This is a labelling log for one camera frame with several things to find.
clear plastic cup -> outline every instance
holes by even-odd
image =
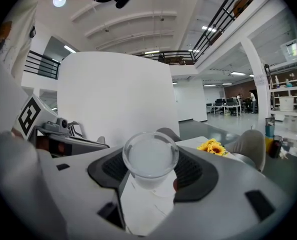
[[[153,190],[177,165],[179,149],[164,133],[143,132],[126,142],[123,161],[139,186]]]

bottle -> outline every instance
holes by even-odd
[[[278,76],[275,76],[276,89],[280,87]]]
[[[286,87],[292,87],[293,86],[288,79],[286,79],[285,81],[286,81]]]

water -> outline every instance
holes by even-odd
[[[159,139],[136,142],[129,151],[129,163],[134,169],[151,176],[161,175],[173,161],[170,144]]]

ceiling light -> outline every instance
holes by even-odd
[[[232,72],[231,75],[237,75],[237,76],[244,76],[245,73],[240,73],[240,72]]]
[[[159,52],[160,52],[159,50],[153,50],[153,51],[147,51],[145,52],[145,54],[157,54]]]
[[[206,30],[207,28],[208,28],[207,26],[202,26],[202,30]],[[208,31],[216,32],[216,29],[209,27]]]
[[[53,0],[53,5],[55,7],[62,7],[66,2],[67,0]]]
[[[70,51],[71,53],[73,53],[73,54],[76,53],[75,50],[73,50],[72,48],[68,47],[67,45],[65,45],[64,48],[65,48],[66,50],[69,50],[69,51]]]

artificial flower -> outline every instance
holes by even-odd
[[[202,151],[206,151],[206,152],[208,152],[208,148],[209,148],[209,145],[206,143],[203,143],[201,146],[197,147],[198,150],[202,150]]]
[[[213,142],[210,146],[210,153],[213,153],[218,156],[223,156],[225,154],[225,148],[220,144]]]
[[[208,140],[196,148],[197,150],[205,151],[217,156],[225,156],[227,154],[225,148],[215,138]]]

